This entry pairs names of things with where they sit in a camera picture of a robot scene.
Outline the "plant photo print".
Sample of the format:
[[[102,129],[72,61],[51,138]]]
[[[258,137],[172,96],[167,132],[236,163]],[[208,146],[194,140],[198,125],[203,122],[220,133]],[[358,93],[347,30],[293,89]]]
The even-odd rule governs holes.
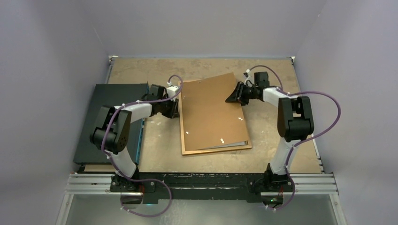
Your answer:
[[[219,145],[219,146],[212,146],[212,147],[208,147],[208,148],[205,148],[205,149],[207,150],[207,149],[217,149],[217,148],[229,148],[229,147],[245,146],[247,144],[248,144],[248,142],[244,141],[244,142],[223,144],[223,145]]]

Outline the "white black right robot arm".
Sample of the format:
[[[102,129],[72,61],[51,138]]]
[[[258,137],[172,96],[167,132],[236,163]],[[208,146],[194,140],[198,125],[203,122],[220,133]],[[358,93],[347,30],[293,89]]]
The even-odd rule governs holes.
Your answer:
[[[290,180],[289,164],[295,155],[297,144],[305,141],[314,131],[314,120],[309,97],[299,97],[284,92],[280,87],[271,86],[267,72],[244,73],[245,81],[238,82],[227,103],[247,105],[251,99],[270,103],[277,107],[277,131],[280,141],[276,153],[268,163],[264,177],[253,183],[270,191],[276,190]]]

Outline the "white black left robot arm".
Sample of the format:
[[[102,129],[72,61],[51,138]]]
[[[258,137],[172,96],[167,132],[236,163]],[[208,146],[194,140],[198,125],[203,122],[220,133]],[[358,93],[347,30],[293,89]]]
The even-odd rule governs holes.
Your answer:
[[[151,85],[149,92],[140,99],[119,106],[103,105],[90,134],[90,142],[101,150],[116,169],[116,175],[123,177],[122,186],[129,192],[140,185],[138,166],[127,150],[131,123],[161,114],[173,119],[179,116],[178,94],[182,87]]]

